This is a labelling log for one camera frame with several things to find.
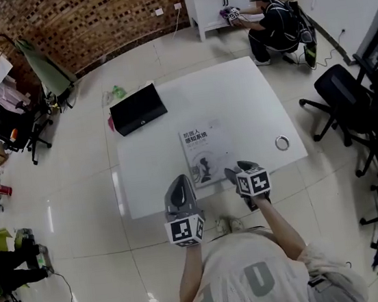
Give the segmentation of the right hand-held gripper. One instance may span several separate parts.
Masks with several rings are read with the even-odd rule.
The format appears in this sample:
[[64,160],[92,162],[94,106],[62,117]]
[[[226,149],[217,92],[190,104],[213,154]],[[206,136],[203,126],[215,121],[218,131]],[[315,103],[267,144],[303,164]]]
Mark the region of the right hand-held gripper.
[[226,178],[236,187],[236,192],[243,199],[249,210],[256,211],[258,206],[254,198],[262,197],[270,200],[270,175],[268,171],[259,164],[250,161],[237,161],[233,169],[224,170]]

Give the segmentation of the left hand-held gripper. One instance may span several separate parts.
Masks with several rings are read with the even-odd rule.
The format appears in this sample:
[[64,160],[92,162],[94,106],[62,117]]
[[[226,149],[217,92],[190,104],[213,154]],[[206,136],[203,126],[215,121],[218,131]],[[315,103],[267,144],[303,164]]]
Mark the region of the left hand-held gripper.
[[205,228],[203,210],[197,205],[190,180],[180,175],[164,196],[165,229],[171,244],[190,247],[202,243]]

